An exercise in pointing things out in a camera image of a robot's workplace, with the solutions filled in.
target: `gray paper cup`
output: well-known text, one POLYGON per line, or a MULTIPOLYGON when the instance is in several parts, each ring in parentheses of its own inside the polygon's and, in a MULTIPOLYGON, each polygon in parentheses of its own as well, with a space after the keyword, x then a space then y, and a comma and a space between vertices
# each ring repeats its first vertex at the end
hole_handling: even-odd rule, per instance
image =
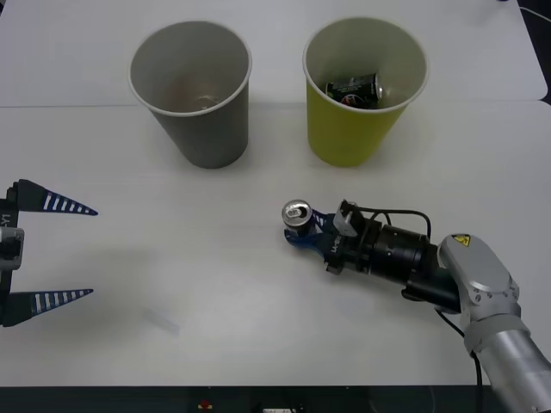
POLYGON ((247 147, 251 67, 249 47, 229 28, 181 22, 142 42, 128 79, 192 164, 222 168, 247 147))

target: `soda can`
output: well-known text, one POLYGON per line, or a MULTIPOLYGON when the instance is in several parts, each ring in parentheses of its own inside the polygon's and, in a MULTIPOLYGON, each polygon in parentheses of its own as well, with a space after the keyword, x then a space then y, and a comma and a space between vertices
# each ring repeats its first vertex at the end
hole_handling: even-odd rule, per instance
POLYGON ((282 209, 283 222, 295 237, 304 237, 315 228, 312 207, 305 200, 291 200, 282 209))
POLYGON ((377 109, 382 92, 376 73, 337 80, 325 86, 325 94, 331 99, 358 109, 377 109))

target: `dark floor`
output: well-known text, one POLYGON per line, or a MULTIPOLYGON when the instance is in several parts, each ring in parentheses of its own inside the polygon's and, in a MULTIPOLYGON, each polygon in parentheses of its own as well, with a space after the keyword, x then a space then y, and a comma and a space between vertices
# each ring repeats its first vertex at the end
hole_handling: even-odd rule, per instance
MULTIPOLYGON (((505 413, 485 390, 484 413, 505 413)), ((209 413, 474 413, 474 387, 0 388, 3 413, 199 413, 201 402, 213 406, 209 413)))

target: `cup rim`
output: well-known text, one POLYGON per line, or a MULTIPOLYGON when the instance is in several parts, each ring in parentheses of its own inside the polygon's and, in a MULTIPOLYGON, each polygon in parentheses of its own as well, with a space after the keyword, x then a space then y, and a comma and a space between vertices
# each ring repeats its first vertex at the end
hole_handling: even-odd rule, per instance
POLYGON ((130 63, 128 64, 127 79, 128 79, 128 84, 130 85, 130 90, 132 91, 133 95, 136 96, 136 98, 144 106, 146 106, 149 110, 151 110, 152 112, 155 112, 157 114, 163 114, 163 115, 166 115, 166 116, 177 117, 177 118, 189 118, 189 117, 194 117, 194 116, 201 116, 202 114, 209 114, 209 113, 214 112, 215 110, 218 110, 220 108, 223 108, 225 105, 229 104, 233 99, 235 99, 243 91, 243 89, 245 88, 245 86, 249 82, 249 78, 251 77, 251 71, 252 71, 251 49, 249 48, 249 45, 247 45, 247 42, 245 41, 245 39, 242 36, 237 34, 235 31, 231 30, 228 26, 225 26, 225 25, 220 24, 218 22, 212 22, 212 21, 209 21, 209 20, 185 20, 185 21, 182 21, 182 22, 173 22, 173 23, 169 23, 169 24, 164 24, 161 28, 158 28, 158 29, 152 31, 151 33, 147 34, 142 39, 142 41, 135 48, 135 50, 132 54, 132 58, 130 59, 130 63), (218 26, 219 28, 224 28, 225 30, 227 30, 228 32, 233 34, 235 37, 237 37, 241 41, 243 46, 245 47, 245 50, 247 51, 247 59, 248 59, 247 73, 245 74, 245 78, 243 79, 243 82, 239 85, 239 87, 236 88, 235 91, 231 95, 229 95, 226 99, 224 99, 222 102, 217 103, 216 105, 212 106, 211 108, 203 109, 203 110, 197 110, 195 112, 171 112, 170 110, 164 110, 164 109, 157 108, 156 106, 151 105, 149 102, 146 102, 139 95, 139 93, 136 91, 136 89, 134 88, 133 82, 132 82, 132 77, 131 77, 132 64, 133 64, 134 59, 136 58, 136 53, 138 52, 138 50, 152 36, 154 36, 155 34, 160 32, 161 30, 165 30, 166 28, 170 28, 172 26, 176 26, 178 24, 183 24, 183 23, 208 23, 208 24, 213 24, 214 26, 218 26))
POLYGON ((426 53, 426 51, 423 48, 423 45, 421 45, 421 42, 417 40, 417 38, 409 31, 400 26, 396 22, 392 22, 388 19, 382 19, 380 17, 372 17, 368 15, 354 15, 349 17, 343 17, 336 20, 333 20, 331 22, 328 22, 323 27, 318 29, 312 36, 310 36, 310 39, 308 39, 308 42, 306 43, 306 46, 304 47, 304 52, 302 53, 302 70, 304 71, 304 74, 306 75, 306 80, 308 81, 308 84, 312 86, 312 88, 316 91, 318 95, 321 96, 322 99, 328 101, 330 104, 335 105, 338 108, 342 108, 344 110, 348 110, 349 112, 356 112, 358 114, 385 114, 387 112, 393 112, 397 109, 404 108, 407 105, 409 105, 411 102, 413 102, 419 95, 421 95, 421 92, 423 92, 424 87, 426 86, 428 80, 429 80, 429 72, 430 72, 430 64, 429 64, 429 57, 426 53), (379 22, 384 22, 386 24, 390 24, 391 26, 395 26, 396 28, 399 28, 403 32, 405 32, 410 38, 412 38, 413 42, 418 46, 419 50, 423 54, 423 59, 426 64, 426 71, 424 73, 424 79, 421 83, 421 86, 419 86, 419 89, 417 92, 413 94, 410 98, 406 99, 405 101, 399 103, 398 105, 391 106, 390 108, 382 108, 382 109, 359 109, 359 108, 352 108, 350 106, 346 106, 345 104, 341 102, 337 102, 333 99, 331 99, 328 95, 323 93, 318 85, 312 80, 312 77, 310 76, 310 73, 308 71, 308 67, 306 65, 306 54, 308 52, 308 48, 310 47, 312 41, 320 34, 324 29, 328 28, 329 26, 332 26, 333 24, 340 23, 340 22, 346 22, 347 20, 375 20, 379 22))

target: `yellow paper cup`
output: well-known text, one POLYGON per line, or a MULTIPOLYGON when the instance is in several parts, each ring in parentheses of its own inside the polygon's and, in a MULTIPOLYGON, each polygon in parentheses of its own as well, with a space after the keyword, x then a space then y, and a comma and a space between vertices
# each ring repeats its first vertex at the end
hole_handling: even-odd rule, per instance
POLYGON ((371 17, 330 23, 306 44, 308 142, 334 166, 357 166, 377 149, 429 77, 427 56, 403 28, 371 17), (325 85, 377 73, 383 96, 377 109, 351 108, 325 95, 325 85))

